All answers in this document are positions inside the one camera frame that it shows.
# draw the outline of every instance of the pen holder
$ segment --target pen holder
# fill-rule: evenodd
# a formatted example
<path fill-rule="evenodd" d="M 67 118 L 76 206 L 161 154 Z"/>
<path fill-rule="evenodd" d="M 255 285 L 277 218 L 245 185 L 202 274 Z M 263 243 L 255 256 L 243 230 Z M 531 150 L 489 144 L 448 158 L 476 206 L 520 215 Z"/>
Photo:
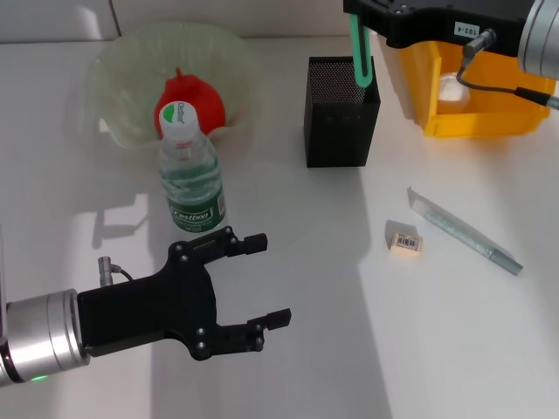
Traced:
<path fill-rule="evenodd" d="M 373 81 L 355 82 L 351 57 L 308 60 L 305 105 L 305 153 L 308 168 L 365 166 L 381 105 L 371 57 Z"/>

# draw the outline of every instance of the yellow bin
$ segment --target yellow bin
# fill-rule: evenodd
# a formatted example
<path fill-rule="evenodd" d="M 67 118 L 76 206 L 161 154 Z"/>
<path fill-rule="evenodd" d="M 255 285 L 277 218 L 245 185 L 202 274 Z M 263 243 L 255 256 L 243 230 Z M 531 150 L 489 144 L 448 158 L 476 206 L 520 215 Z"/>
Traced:
<path fill-rule="evenodd" d="M 423 42 L 400 51 L 418 124 L 425 135 L 438 138 L 521 135 L 535 131 L 549 116 L 549 109 L 511 94 L 470 90 L 470 101 L 460 113 L 438 109 L 441 74 L 457 72 L 462 47 Z M 521 72 L 518 59 L 482 52 L 465 79 L 480 85 L 526 87 L 554 93 L 554 80 Z"/>

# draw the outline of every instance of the barcode sticker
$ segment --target barcode sticker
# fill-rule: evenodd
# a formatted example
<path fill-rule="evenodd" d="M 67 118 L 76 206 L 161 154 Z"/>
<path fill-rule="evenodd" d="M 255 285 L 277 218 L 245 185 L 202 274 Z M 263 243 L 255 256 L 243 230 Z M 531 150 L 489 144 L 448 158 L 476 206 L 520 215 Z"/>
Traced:
<path fill-rule="evenodd" d="M 454 35 L 475 39 L 480 35 L 480 27 L 476 24 L 456 22 L 454 24 Z"/>
<path fill-rule="evenodd" d="M 390 250 L 407 256 L 418 256 L 423 246 L 423 238 L 405 233 L 395 233 Z"/>
<path fill-rule="evenodd" d="M 397 245 L 411 249 L 413 251 L 419 250 L 419 240 L 412 236 L 405 236 L 403 234 L 398 234 Z"/>

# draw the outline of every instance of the green bottle label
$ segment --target green bottle label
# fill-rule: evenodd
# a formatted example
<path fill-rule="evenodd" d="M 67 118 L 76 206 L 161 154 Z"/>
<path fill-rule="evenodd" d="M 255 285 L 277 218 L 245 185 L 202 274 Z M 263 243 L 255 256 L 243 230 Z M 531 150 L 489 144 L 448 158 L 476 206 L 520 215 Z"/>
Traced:
<path fill-rule="evenodd" d="M 211 230 L 225 217 L 224 191 L 220 189 L 211 199 L 198 205 L 182 205 L 168 199 L 175 224 L 189 233 Z"/>

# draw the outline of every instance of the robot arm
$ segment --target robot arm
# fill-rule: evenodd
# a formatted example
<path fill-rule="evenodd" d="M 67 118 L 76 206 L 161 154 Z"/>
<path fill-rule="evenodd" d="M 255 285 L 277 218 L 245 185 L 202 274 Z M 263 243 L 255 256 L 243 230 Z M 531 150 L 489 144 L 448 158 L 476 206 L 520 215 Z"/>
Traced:
<path fill-rule="evenodd" d="M 289 325 L 289 309 L 243 325 L 217 324 L 216 296 L 205 265 L 265 251 L 266 235 L 240 241 L 231 227 L 169 247 L 155 275 L 113 285 L 100 260 L 101 288 L 57 292 L 7 305 L 0 345 L 0 387 L 83 367 L 97 357 L 163 339 L 182 342 L 192 358 L 259 352 L 264 330 Z"/>
<path fill-rule="evenodd" d="M 559 79 L 559 0 L 344 0 L 343 7 L 393 48 L 466 45 L 492 29 L 488 51 L 518 57 L 523 72 Z"/>

